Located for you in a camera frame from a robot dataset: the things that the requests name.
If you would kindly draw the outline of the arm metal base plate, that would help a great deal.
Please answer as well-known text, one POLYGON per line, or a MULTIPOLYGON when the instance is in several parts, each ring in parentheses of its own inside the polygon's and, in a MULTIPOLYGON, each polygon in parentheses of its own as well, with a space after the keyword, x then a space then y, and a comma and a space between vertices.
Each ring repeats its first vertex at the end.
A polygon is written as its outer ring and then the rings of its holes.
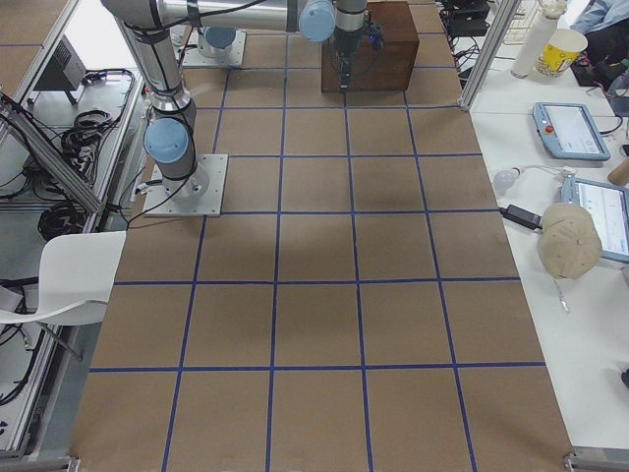
POLYGON ((191 35, 194 48, 188 48, 184 54, 184 68, 240 68, 243 63, 247 34, 237 30, 234 41, 226 48, 210 46, 196 32, 191 35))
POLYGON ((150 186, 143 211, 149 217, 219 216, 222 210, 228 155, 200 153, 197 170, 182 189, 181 182, 170 181, 150 186))

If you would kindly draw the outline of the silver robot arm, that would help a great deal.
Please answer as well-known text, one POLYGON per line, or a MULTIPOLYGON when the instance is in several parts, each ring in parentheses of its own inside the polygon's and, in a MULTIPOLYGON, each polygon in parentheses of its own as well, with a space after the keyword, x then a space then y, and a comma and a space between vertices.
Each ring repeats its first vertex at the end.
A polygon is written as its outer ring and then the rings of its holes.
POLYGON ((236 39, 233 28, 204 27, 199 29, 198 50, 208 58, 224 56, 230 52, 236 39))
POLYGON ((342 91, 351 84, 353 56, 370 22, 365 1, 104 1, 115 18, 150 90, 155 117, 190 127, 196 106, 183 84, 170 30, 202 29, 298 32, 312 42, 334 38, 342 91))

